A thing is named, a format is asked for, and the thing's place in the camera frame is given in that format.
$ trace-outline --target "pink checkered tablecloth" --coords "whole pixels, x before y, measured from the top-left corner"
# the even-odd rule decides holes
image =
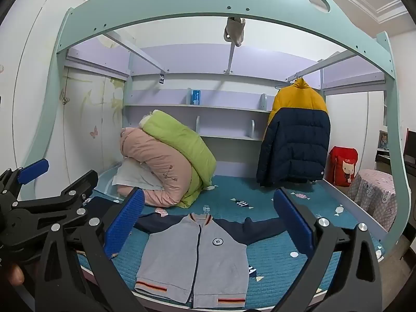
[[[389,231],[397,214],[393,177],[377,170],[360,170],[347,196]]]

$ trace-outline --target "yellow and navy puffer jacket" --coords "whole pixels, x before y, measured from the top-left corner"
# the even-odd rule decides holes
[[[261,145],[257,182],[322,179],[330,129],[323,98],[304,79],[280,89]]]

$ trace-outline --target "pink butterfly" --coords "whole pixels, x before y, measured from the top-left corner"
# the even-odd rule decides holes
[[[94,131],[90,132],[90,135],[92,136],[92,138],[95,138],[96,136],[98,136],[97,126],[94,127]]]

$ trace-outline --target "red bag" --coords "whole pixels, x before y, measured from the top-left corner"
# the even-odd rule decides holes
[[[334,146],[329,153],[329,172],[326,180],[337,186],[350,186],[355,177],[358,152],[353,148]]]

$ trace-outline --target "green blanket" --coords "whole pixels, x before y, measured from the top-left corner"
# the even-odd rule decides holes
[[[190,207],[203,187],[211,185],[216,160],[202,138],[163,111],[154,111],[143,125],[143,131],[178,150],[192,165],[192,179],[188,192],[178,203]]]

